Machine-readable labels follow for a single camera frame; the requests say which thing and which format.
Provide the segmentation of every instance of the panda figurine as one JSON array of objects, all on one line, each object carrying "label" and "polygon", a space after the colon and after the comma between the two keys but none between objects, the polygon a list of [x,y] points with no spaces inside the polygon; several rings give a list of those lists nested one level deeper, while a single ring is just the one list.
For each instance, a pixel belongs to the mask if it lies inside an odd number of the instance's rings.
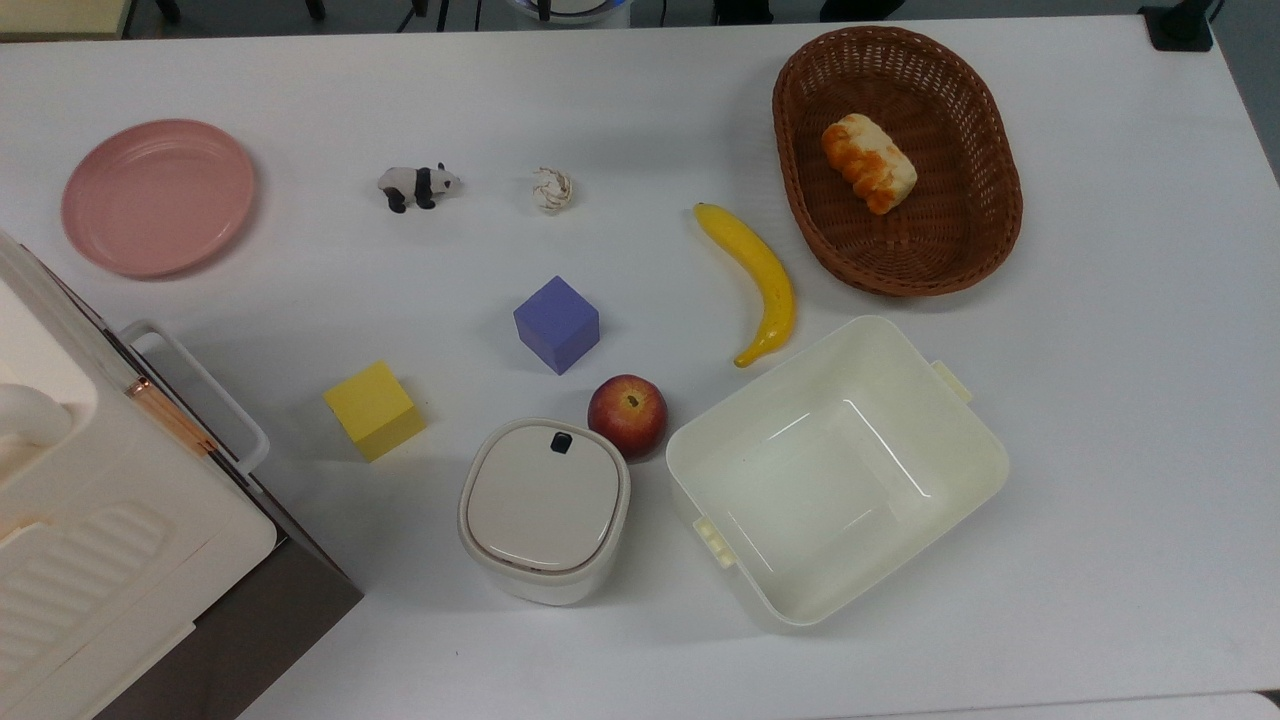
[{"label": "panda figurine", "polygon": [[434,196],[454,192],[458,188],[458,178],[444,169],[444,163],[431,168],[392,168],[378,178],[378,190],[387,195],[387,205],[394,213],[403,213],[408,199],[413,199],[419,208],[435,208]]}]

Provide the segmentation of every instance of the toy bread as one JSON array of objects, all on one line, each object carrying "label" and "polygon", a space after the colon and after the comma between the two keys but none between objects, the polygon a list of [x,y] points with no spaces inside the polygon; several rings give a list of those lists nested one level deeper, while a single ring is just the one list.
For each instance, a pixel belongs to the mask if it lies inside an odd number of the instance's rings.
[{"label": "toy bread", "polygon": [[822,150],[877,215],[896,208],[915,187],[915,167],[867,115],[845,115],[832,123],[822,133]]}]

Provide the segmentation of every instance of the toy banana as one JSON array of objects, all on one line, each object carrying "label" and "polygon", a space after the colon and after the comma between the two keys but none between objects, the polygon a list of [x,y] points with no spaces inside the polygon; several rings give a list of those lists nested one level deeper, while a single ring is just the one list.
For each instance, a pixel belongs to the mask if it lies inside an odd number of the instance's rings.
[{"label": "toy banana", "polygon": [[739,368],[746,368],[762,355],[786,345],[796,319],[796,296],[791,278],[778,261],[778,256],[755,234],[746,223],[718,205],[694,205],[694,218],[703,231],[733,256],[750,273],[764,299],[764,313],[755,338],[733,359]]}]

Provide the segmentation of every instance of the pink plate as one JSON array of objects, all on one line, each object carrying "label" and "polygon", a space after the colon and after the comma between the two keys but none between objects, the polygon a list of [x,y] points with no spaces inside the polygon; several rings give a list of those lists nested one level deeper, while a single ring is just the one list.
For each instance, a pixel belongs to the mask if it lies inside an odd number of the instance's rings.
[{"label": "pink plate", "polygon": [[253,202],[253,165],[236,138],[196,120],[156,120],[93,149],[63,192],[63,228],[93,264],[154,278],[207,260]]}]

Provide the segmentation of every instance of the purple foam block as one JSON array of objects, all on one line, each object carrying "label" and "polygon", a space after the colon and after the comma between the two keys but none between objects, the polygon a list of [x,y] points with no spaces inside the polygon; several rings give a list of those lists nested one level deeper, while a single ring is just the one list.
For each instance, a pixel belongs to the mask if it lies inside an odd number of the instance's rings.
[{"label": "purple foam block", "polygon": [[516,307],[516,331],[521,342],[563,375],[600,341],[600,314],[556,275]]}]

